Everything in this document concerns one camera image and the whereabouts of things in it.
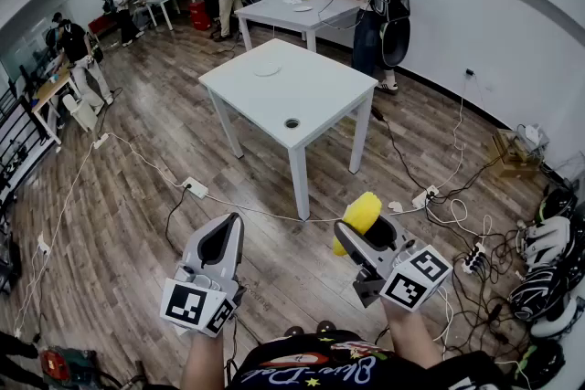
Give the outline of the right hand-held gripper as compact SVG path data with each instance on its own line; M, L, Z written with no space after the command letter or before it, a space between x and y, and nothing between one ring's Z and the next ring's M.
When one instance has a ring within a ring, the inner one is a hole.
M380 215L365 234L336 221L334 232L361 267L353 287L366 308L383 298L416 311L452 272L452 264L433 246L417 238L407 240L404 228L392 217Z

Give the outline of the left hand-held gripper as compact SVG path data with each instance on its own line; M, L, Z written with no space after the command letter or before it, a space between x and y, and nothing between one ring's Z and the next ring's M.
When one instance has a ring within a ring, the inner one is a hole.
M241 304L239 284L244 224L238 213L216 217L189 238L183 262L165 281L160 317L179 335L191 331L217 337Z

